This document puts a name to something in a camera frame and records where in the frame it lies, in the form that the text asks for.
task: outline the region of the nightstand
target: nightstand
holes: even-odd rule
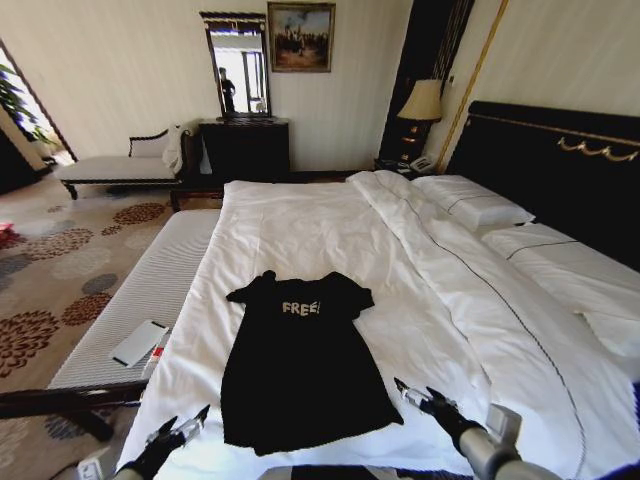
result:
[[[399,173],[409,180],[413,180],[414,178],[418,177],[424,177],[427,175],[433,175],[435,173],[435,171],[433,170],[430,172],[418,173],[410,168],[402,167],[399,162],[396,162],[395,160],[383,160],[380,158],[374,159],[373,165],[374,170],[389,170],[390,172]]]

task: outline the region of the black cabinet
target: black cabinet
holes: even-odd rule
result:
[[[289,122],[282,118],[207,120],[200,131],[213,177],[273,182],[289,173]]]
[[[35,182],[38,177],[20,151],[0,130],[0,193]]]

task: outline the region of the white pillow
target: white pillow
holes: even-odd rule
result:
[[[130,137],[130,157],[161,157],[169,143],[169,131],[165,130],[151,137]]]
[[[640,273],[541,224],[495,230],[482,240],[584,316],[612,353],[640,361]]]
[[[419,177],[413,183],[472,232],[481,226],[511,226],[535,218],[510,200],[459,175]]]

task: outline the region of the patterned carpet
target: patterned carpet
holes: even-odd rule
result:
[[[78,191],[49,175],[0,196],[16,232],[0,245],[0,392],[48,385],[172,214],[167,189]],[[102,415],[121,438],[135,409]],[[102,446],[57,416],[0,421],[0,478],[48,479]]]

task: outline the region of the gold trim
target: gold trim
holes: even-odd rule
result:
[[[565,143],[564,137],[558,140],[557,145],[565,152],[572,152],[574,150],[578,150],[579,152],[582,152],[584,155],[587,155],[588,157],[595,157],[596,155],[602,155],[610,162],[630,162],[634,158],[636,158],[639,153],[636,150],[635,152],[630,153],[629,155],[614,155],[611,153],[611,147],[609,145],[607,145],[604,148],[589,150],[589,148],[587,147],[587,142],[585,142],[584,140],[581,141],[579,144],[572,146],[572,145],[567,145]]]
[[[235,17],[225,17],[223,15],[220,15],[218,17],[203,18],[202,21],[204,23],[215,23],[215,22],[267,23],[267,18],[266,16],[263,18],[235,18]]]
[[[492,117],[491,115],[482,115],[480,113],[470,113],[470,117],[484,118],[485,120],[495,120],[497,122],[510,123],[512,125],[521,125],[523,127],[539,128],[540,130],[547,130],[549,132],[566,133],[567,135],[576,135],[578,137],[593,138],[594,140],[601,140],[603,142],[619,143],[621,145],[629,145],[632,147],[640,147],[640,142],[635,140],[628,140],[620,137],[609,137],[607,135],[598,135],[597,133],[581,132],[580,130],[569,130],[568,128],[551,127],[549,125],[541,125],[539,123],[521,122],[519,120],[510,120],[502,117]]]
[[[500,2],[500,8],[498,8],[498,13],[496,14],[496,18],[494,18],[493,23],[491,24],[491,30],[489,30],[489,35],[487,35],[487,39],[484,42],[484,46],[482,47],[482,51],[480,52],[480,56],[478,57],[478,61],[476,62],[476,67],[473,70],[473,74],[471,75],[471,78],[469,79],[469,84],[467,85],[467,89],[464,92],[462,101],[460,102],[460,105],[458,105],[458,111],[456,112],[456,116],[453,119],[453,123],[451,124],[451,127],[449,127],[449,133],[447,134],[447,138],[444,141],[444,145],[440,150],[440,156],[438,157],[438,161],[436,163],[436,170],[439,173],[442,173],[442,170],[443,170],[442,164],[444,163],[444,156],[445,156],[445,153],[447,152],[447,149],[449,148],[451,139],[453,138],[453,132],[458,126],[458,122],[460,122],[460,117],[462,117],[462,114],[464,113],[464,108],[467,105],[467,102],[469,101],[471,90],[473,90],[473,87],[478,78],[478,74],[480,73],[480,69],[484,64],[484,59],[487,56],[487,53],[489,52],[489,47],[493,42],[493,37],[495,37],[496,35],[496,31],[498,30],[498,25],[500,24],[500,21],[504,16],[504,12],[507,9],[508,4],[509,4],[509,0],[502,0],[502,2]]]

